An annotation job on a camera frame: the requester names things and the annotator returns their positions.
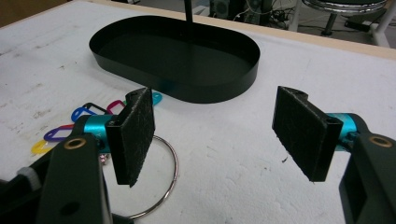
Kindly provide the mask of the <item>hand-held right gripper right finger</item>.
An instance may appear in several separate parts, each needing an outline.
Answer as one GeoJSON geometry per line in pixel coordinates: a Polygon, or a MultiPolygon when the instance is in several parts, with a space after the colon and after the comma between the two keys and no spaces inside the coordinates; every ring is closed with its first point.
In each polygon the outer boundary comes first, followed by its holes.
{"type": "Polygon", "coordinates": [[[357,131],[347,113],[324,113],[303,91],[278,86],[272,128],[304,175],[326,180],[336,147],[357,131]]]}

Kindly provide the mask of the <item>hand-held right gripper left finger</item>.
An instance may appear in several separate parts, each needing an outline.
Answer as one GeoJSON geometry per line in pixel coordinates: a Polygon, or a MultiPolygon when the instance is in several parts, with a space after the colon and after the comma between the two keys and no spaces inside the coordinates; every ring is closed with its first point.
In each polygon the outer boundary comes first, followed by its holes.
{"type": "Polygon", "coordinates": [[[100,153],[111,154],[117,183],[132,187],[152,142],[155,121],[150,88],[131,91],[125,99],[118,115],[88,116],[83,131],[99,140],[100,153]]]}

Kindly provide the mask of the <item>bunch of colourful key tags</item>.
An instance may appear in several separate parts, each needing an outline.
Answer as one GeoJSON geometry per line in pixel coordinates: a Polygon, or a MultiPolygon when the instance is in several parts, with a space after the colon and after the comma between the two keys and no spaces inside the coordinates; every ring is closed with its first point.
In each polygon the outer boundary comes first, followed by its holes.
{"type": "Polygon", "coordinates": [[[116,100],[110,103],[106,108],[102,108],[94,103],[87,103],[76,108],[71,114],[72,124],[61,125],[44,134],[43,139],[35,143],[31,152],[33,154],[45,154],[51,151],[58,143],[63,141],[74,128],[77,120],[82,116],[89,116],[87,124],[82,128],[84,132],[93,133],[97,138],[101,138],[104,147],[100,150],[101,154],[110,152],[108,142],[106,140],[105,123],[112,116],[118,115],[122,109],[129,105],[133,99],[116,100]]]}

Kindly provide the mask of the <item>black oval tray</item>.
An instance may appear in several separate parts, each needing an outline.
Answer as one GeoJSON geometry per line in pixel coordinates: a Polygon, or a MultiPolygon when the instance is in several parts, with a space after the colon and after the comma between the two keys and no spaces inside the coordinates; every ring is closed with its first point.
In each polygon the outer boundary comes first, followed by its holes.
{"type": "Polygon", "coordinates": [[[247,35],[161,16],[113,22],[92,36],[89,47],[108,72],[195,104],[247,91],[261,57],[247,35]]]}

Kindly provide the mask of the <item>chrome rimmed stool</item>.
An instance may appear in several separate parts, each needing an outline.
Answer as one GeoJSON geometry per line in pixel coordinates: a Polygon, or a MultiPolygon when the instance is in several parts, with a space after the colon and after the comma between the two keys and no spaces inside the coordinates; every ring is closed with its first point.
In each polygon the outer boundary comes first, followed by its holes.
{"type": "Polygon", "coordinates": [[[324,36],[332,34],[332,27],[338,14],[364,14],[375,12],[383,8],[387,0],[302,0],[313,9],[330,13],[325,29],[321,32],[324,36]]]}

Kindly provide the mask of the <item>thin black pole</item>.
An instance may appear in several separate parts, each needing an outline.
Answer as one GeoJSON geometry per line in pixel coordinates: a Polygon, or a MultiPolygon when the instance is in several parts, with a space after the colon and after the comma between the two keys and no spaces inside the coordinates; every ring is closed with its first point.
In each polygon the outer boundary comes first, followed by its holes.
{"type": "Polygon", "coordinates": [[[183,0],[183,1],[184,1],[186,22],[193,23],[191,0],[183,0]]]}

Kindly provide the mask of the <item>grey speaker box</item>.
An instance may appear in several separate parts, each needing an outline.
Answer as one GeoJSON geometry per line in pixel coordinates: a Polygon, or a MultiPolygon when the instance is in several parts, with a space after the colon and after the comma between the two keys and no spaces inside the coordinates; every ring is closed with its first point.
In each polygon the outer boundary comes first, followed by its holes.
{"type": "Polygon", "coordinates": [[[211,14],[220,19],[226,19],[229,15],[230,0],[211,0],[211,14]]]}

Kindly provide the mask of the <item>white metal frame leg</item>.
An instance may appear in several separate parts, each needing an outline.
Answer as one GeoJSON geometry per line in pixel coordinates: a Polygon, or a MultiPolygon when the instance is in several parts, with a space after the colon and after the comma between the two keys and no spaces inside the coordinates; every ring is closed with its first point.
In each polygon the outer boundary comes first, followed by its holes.
{"type": "Polygon", "coordinates": [[[381,22],[378,25],[373,24],[371,26],[371,33],[375,44],[379,47],[389,48],[389,42],[386,37],[385,31],[390,25],[393,17],[396,16],[396,0],[390,0],[385,14],[383,15],[381,22]]]}
{"type": "Polygon", "coordinates": [[[289,24],[289,27],[288,27],[289,31],[296,32],[298,30],[302,3],[303,3],[302,0],[296,0],[294,13],[293,13],[293,15],[291,17],[290,24],[289,24]]]}

